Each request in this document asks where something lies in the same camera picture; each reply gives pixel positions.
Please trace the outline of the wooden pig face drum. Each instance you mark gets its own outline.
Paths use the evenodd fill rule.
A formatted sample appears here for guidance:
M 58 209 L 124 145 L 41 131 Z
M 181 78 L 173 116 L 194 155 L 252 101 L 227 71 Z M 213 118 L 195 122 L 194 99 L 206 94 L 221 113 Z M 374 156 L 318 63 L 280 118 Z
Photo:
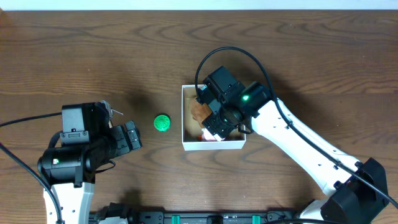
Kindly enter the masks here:
M 106 108 L 106 111 L 107 111 L 108 114 L 109 114 L 109 122 L 108 122 L 108 125 L 109 125 L 110 128 L 112 128 L 112 127 L 113 127 L 112 120 L 113 120 L 114 113 L 117 113 L 117 114 L 120 114 L 120 115 L 123 115 L 123 113 L 122 113 L 122 112 L 119 112 L 119 111 L 117 111 L 117 110 L 112 109 L 111 105 L 110 105 L 107 101 L 105 101 L 105 100 L 102 100 L 101 103 L 104 104 L 104 106 L 105 106 L 105 108 Z

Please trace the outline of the green round spinning top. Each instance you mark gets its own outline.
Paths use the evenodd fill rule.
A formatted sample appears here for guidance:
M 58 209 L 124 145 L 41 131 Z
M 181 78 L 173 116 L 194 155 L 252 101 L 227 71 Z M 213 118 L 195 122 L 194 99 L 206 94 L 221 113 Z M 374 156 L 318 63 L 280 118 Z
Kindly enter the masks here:
M 167 115 L 160 114 L 155 117 L 154 127 L 156 130 L 160 132 L 166 132 L 168 129 L 170 129 L 170 126 L 171 126 L 171 120 Z

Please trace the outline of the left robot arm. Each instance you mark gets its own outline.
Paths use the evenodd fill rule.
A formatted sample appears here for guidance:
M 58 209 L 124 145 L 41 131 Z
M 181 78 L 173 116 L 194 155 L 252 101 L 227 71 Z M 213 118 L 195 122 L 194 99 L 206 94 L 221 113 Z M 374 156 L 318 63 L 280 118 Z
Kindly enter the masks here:
M 63 129 L 50 140 L 37 168 L 44 190 L 47 223 L 88 223 L 95 176 L 103 165 L 142 147 L 133 121 L 114 126 L 106 101 L 62 106 Z

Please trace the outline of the pink duck toy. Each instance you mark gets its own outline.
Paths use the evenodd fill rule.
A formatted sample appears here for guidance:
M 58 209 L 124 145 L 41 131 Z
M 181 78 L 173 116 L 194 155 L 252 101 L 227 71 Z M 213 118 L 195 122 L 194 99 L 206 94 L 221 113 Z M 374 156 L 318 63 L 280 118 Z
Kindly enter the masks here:
M 202 142 L 211 142 L 211 141 L 224 141 L 224 138 L 221 138 L 219 135 L 212 135 L 209 130 L 207 130 L 206 128 L 202 128 L 202 134 L 200 136 L 200 139 Z

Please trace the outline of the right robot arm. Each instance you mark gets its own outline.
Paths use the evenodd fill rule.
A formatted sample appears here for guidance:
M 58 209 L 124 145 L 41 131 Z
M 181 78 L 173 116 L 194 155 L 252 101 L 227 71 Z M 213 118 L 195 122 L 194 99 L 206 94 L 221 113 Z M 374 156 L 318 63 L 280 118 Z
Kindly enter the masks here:
M 389 204 L 386 171 L 333 146 L 294 116 L 271 86 L 244 86 L 224 67 L 195 88 L 197 102 L 210 108 L 202 124 L 218 141 L 235 129 L 256 133 L 281 148 L 316 182 L 325 199 L 298 212 L 298 223 L 371 223 Z

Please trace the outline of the brown plush bear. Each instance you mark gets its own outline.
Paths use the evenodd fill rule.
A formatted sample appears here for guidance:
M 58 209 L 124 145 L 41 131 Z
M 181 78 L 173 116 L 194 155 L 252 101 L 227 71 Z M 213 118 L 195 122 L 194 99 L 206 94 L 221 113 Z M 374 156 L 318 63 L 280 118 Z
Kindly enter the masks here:
M 204 128 L 202 122 L 213 113 L 209 106 L 207 104 L 201 105 L 196 99 L 192 98 L 189 100 L 188 108 L 192 118 L 198 122 L 201 128 Z

